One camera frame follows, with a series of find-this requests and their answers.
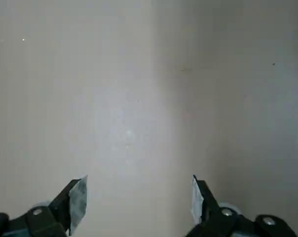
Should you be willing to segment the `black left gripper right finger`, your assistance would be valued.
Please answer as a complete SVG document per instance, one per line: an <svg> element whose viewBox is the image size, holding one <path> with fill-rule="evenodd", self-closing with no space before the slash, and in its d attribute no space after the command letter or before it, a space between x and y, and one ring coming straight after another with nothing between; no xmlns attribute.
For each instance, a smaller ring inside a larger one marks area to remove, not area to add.
<svg viewBox="0 0 298 237"><path fill-rule="evenodd" d="M195 226L188 237L296 237L281 218L258 215L249 220L232 205L220 205L207 183L192 177L192 209Z"/></svg>

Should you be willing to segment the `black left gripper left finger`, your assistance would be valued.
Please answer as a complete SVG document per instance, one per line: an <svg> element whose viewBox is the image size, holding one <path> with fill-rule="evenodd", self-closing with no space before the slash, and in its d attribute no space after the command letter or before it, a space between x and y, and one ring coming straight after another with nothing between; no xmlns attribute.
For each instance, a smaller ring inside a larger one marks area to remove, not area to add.
<svg viewBox="0 0 298 237"><path fill-rule="evenodd" d="M71 180L46 204L10 219L0 212L0 237L70 237L86 214L87 176Z"/></svg>

